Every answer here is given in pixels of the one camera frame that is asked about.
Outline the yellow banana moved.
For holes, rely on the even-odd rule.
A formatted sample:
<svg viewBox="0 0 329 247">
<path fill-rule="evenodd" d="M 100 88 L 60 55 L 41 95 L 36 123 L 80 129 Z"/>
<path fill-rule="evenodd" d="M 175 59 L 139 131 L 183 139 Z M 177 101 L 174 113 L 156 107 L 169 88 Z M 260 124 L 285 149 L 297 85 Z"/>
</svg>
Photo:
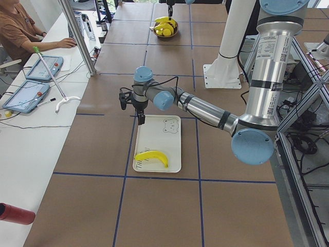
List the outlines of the yellow banana moved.
<svg viewBox="0 0 329 247">
<path fill-rule="evenodd" d="M 170 22 L 170 23 L 175 23 L 176 21 L 169 16 L 162 16 L 162 17 L 158 17 L 155 19 L 155 23 L 161 23 L 161 22 Z"/>
<path fill-rule="evenodd" d="M 152 158 L 156 158 L 156 159 L 160 160 L 164 164 L 164 166 L 166 168 L 168 168 L 168 166 L 169 166 L 168 158 L 164 153 L 162 153 L 160 151 L 156 151 L 156 150 L 146 151 L 146 152 L 138 153 L 134 157 L 134 159 L 136 161 L 142 161 L 142 160 L 147 160 L 147 159 L 152 159 Z"/>
</svg>

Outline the brown woven fruit basket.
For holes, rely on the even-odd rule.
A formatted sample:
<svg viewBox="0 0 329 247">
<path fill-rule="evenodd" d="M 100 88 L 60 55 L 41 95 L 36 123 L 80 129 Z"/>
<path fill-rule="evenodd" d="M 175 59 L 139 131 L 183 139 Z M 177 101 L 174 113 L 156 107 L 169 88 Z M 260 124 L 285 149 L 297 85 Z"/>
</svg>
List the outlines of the brown woven fruit basket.
<svg viewBox="0 0 329 247">
<path fill-rule="evenodd" d="M 173 32 L 171 32 L 171 29 L 168 27 L 160 27 L 158 29 L 153 29 L 152 32 L 158 38 L 171 38 L 178 33 L 178 26 L 173 29 Z"/>
</svg>

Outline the yellow banana in basket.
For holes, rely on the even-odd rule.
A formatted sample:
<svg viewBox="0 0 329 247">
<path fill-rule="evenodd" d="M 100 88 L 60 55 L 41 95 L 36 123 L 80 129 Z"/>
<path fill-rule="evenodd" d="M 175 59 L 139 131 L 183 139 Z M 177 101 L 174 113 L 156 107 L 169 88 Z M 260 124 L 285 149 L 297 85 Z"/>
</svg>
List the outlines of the yellow banana in basket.
<svg viewBox="0 0 329 247">
<path fill-rule="evenodd" d="M 176 27 L 177 25 L 173 25 L 171 23 L 160 23 L 154 27 L 154 30 L 169 29 L 170 33 L 173 34 Z"/>
</svg>

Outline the yellow lemon in basket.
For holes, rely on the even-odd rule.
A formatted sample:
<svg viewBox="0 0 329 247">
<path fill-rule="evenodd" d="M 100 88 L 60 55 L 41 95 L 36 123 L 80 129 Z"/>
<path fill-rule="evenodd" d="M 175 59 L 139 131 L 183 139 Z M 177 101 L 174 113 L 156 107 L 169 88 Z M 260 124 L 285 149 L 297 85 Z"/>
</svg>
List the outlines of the yellow lemon in basket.
<svg viewBox="0 0 329 247">
<path fill-rule="evenodd" d="M 169 37 L 169 36 L 172 35 L 172 32 L 171 32 L 171 30 L 169 28 L 164 28 L 163 31 L 162 31 L 162 35 L 164 37 Z"/>
</svg>

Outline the white rectangular bear plate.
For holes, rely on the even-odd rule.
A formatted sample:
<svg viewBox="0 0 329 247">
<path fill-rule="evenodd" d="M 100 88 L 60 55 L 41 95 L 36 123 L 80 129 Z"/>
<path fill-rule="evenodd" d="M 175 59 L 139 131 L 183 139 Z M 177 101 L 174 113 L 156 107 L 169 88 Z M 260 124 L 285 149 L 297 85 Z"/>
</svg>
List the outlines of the white rectangular bear plate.
<svg viewBox="0 0 329 247">
<path fill-rule="evenodd" d="M 135 155 L 146 151 L 160 151 L 169 161 L 166 168 L 156 159 L 136 161 Z M 133 169 L 138 172 L 177 173 L 181 170 L 181 118 L 176 115 L 146 115 L 145 123 L 137 130 Z"/>
</svg>

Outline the metal cup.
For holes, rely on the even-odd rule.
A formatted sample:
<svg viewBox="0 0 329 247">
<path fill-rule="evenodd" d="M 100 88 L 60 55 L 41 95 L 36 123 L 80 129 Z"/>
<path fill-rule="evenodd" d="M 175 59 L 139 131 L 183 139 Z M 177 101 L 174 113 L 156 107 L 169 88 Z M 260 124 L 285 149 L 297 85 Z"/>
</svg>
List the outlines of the metal cup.
<svg viewBox="0 0 329 247">
<path fill-rule="evenodd" d="M 106 22 L 100 23 L 100 27 L 101 27 L 102 31 L 107 31 L 107 23 Z"/>
</svg>

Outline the white paper sheet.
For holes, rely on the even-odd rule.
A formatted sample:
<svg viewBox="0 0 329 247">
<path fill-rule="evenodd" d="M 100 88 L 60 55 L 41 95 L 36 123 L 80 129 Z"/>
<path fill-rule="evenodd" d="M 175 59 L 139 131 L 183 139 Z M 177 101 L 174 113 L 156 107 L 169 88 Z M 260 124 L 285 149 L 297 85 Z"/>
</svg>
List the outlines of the white paper sheet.
<svg viewBox="0 0 329 247">
<path fill-rule="evenodd" d="M 71 55 L 63 56 L 63 64 L 61 67 L 62 72 L 69 71 L 71 69 L 71 59 L 72 59 Z"/>
</svg>

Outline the upper blue teach pendant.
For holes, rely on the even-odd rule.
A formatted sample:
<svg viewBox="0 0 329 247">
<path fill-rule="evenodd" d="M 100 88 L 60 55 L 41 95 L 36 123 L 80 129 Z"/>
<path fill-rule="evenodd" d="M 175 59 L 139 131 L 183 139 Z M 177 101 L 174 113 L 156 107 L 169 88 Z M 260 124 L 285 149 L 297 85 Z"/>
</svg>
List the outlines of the upper blue teach pendant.
<svg viewBox="0 0 329 247">
<path fill-rule="evenodd" d="M 63 57 L 58 57 L 58 56 L 43 55 L 43 60 L 49 67 L 53 76 L 55 76 L 61 70 L 61 67 L 64 62 Z M 38 59 L 34 64 L 34 66 L 26 74 L 26 79 L 47 82 L 51 80 L 51 75 L 49 74 L 43 62 L 40 59 Z"/>
</svg>

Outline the blue teach pendant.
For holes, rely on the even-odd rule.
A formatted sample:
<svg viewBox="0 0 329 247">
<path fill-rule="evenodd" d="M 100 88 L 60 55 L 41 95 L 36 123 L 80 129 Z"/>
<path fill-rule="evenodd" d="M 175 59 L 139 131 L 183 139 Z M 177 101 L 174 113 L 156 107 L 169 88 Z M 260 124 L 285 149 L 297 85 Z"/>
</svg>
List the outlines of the blue teach pendant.
<svg viewBox="0 0 329 247">
<path fill-rule="evenodd" d="M 63 57 L 58 57 L 58 56 L 43 55 L 43 60 L 49 67 L 53 76 L 55 76 L 61 70 L 61 67 L 64 62 Z M 38 59 L 34 64 L 34 66 L 26 74 L 26 79 L 47 82 L 51 80 L 51 75 L 49 74 L 43 62 L 40 59 Z"/>
<path fill-rule="evenodd" d="M 33 80 L 26 80 L 3 104 L 11 111 L 30 113 L 48 93 L 50 85 Z"/>
</svg>

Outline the lower blue teach pendant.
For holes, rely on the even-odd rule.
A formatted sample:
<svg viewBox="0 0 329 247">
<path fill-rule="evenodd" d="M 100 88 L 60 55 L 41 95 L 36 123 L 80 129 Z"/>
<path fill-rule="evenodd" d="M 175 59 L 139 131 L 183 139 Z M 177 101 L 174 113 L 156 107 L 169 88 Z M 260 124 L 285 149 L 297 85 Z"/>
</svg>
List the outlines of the lower blue teach pendant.
<svg viewBox="0 0 329 247">
<path fill-rule="evenodd" d="M 48 93 L 50 85 L 33 80 L 26 80 L 3 104 L 11 111 L 30 113 Z"/>
</svg>

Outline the small yellow tape roll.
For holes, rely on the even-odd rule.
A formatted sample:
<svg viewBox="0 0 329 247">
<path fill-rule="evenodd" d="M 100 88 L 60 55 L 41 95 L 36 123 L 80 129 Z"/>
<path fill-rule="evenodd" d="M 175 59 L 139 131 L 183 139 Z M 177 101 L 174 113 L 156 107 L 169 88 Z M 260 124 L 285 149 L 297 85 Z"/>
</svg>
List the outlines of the small yellow tape roll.
<svg viewBox="0 0 329 247">
<path fill-rule="evenodd" d="M 12 112 L 11 111 L 6 111 L 5 112 L 5 116 L 6 116 L 6 118 L 11 117 L 12 116 Z"/>
</svg>

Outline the seated person brown shirt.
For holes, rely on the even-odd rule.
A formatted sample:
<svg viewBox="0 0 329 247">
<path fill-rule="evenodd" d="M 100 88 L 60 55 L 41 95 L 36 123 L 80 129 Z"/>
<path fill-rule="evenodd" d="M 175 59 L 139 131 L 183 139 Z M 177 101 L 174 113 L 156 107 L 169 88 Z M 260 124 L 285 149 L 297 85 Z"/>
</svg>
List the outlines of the seated person brown shirt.
<svg viewBox="0 0 329 247">
<path fill-rule="evenodd" d="M 34 47 L 47 51 L 77 45 L 73 38 L 42 42 L 41 37 L 46 35 L 35 25 L 20 1 L 1 1 L 1 44 L 12 60 L 20 59 L 23 66 L 34 53 Z"/>
</svg>

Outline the red cylinder bottle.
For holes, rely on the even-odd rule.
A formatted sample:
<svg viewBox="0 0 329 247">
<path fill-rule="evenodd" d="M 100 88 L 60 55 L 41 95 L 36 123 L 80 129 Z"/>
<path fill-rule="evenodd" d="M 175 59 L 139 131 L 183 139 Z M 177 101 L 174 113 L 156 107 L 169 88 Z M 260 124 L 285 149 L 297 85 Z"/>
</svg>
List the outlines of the red cylinder bottle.
<svg viewBox="0 0 329 247">
<path fill-rule="evenodd" d="M 35 219 L 35 213 L 9 204 L 1 203 L 1 220 L 22 225 L 29 225 Z"/>
</svg>

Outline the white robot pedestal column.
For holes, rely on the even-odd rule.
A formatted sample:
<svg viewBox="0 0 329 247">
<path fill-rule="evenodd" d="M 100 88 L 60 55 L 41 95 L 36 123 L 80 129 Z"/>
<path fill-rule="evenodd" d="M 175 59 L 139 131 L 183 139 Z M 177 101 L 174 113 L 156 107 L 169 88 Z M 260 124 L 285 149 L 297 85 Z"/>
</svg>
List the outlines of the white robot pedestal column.
<svg viewBox="0 0 329 247">
<path fill-rule="evenodd" d="M 207 89 L 242 87 L 237 58 L 255 3 L 255 0 L 231 2 L 218 57 L 212 64 L 203 65 Z"/>
</svg>

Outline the aluminium frame post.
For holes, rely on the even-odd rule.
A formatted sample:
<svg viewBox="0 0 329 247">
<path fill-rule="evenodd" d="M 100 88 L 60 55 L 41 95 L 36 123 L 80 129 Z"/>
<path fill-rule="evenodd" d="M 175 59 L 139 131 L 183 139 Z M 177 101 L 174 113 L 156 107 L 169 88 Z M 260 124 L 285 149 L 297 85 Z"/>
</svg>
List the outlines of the aluminium frame post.
<svg viewBox="0 0 329 247">
<path fill-rule="evenodd" d="M 77 43 L 77 46 L 79 48 L 80 54 L 83 58 L 83 61 L 88 69 L 88 72 L 90 76 L 93 76 L 96 73 L 95 66 L 93 64 L 93 61 L 90 57 L 89 51 L 87 49 L 87 46 L 85 44 L 84 38 L 81 34 L 81 31 L 79 29 L 78 23 L 75 18 L 75 14 L 72 10 L 72 7 L 69 3 L 69 1 L 66 0 L 58 0 L 59 4 L 61 5 L 62 11 L 67 19 L 68 25 L 74 35 L 74 40 Z"/>
</svg>

